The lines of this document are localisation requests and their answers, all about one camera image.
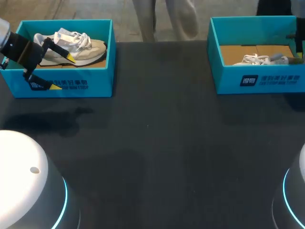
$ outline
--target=sneaker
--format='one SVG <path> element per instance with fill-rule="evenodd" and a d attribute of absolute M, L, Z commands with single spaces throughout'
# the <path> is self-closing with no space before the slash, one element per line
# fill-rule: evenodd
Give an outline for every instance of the sneaker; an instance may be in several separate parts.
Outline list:
<path fill-rule="evenodd" d="M 80 34 L 78 32 L 70 32 L 61 28 L 58 32 L 55 32 L 55 34 L 51 36 L 45 36 L 39 33 L 35 34 L 34 42 L 42 46 L 43 41 L 47 37 L 51 38 L 55 44 L 59 45 L 65 50 L 68 50 L 75 59 L 75 63 L 71 63 L 58 53 L 48 49 L 40 63 L 40 66 L 71 64 L 80 67 L 89 65 L 106 57 L 106 43 L 99 40 L 92 40 L 85 33 Z"/>
<path fill-rule="evenodd" d="M 288 58 L 281 54 L 276 54 L 272 57 L 269 56 L 258 56 L 245 55 L 240 63 L 234 65 L 273 65 L 273 64 L 289 64 Z"/>

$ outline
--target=printed logo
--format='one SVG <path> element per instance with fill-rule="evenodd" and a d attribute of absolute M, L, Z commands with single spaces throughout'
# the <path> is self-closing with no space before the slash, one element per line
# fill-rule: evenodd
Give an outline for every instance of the printed logo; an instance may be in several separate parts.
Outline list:
<path fill-rule="evenodd" d="M 242 81 L 240 82 L 240 86 L 254 86 L 256 84 L 258 75 L 244 75 L 242 77 Z"/>

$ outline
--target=cardboard insert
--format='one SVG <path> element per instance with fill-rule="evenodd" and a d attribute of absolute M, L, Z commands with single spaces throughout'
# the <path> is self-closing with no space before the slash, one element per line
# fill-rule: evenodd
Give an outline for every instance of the cardboard insert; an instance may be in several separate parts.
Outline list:
<path fill-rule="evenodd" d="M 221 45 L 221 53 L 225 65 L 240 63 L 245 55 L 273 56 L 281 53 L 287 57 L 294 57 L 289 46 L 286 45 Z"/>

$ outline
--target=table surface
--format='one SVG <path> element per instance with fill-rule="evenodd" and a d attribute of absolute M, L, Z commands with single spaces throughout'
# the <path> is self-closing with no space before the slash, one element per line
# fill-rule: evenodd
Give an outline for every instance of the table surface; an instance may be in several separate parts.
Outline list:
<path fill-rule="evenodd" d="M 0 78 L 0 127 L 45 149 L 82 229 L 273 228 L 272 196 L 305 142 L 303 94 L 217 95 L 206 42 L 118 43 L 113 89 L 14 99 Z"/>

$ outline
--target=person's leg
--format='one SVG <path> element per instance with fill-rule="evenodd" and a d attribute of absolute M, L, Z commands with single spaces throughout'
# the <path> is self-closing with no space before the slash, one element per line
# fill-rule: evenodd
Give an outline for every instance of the person's leg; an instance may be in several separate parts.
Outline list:
<path fill-rule="evenodd" d="M 144 42 L 154 42 L 155 0 L 132 0 L 138 16 L 139 26 Z"/>
<path fill-rule="evenodd" d="M 196 39 L 199 28 L 193 0 L 166 0 L 166 6 L 177 38 Z"/>
<path fill-rule="evenodd" d="M 290 0 L 259 0 L 257 16 L 285 16 L 292 15 Z"/>

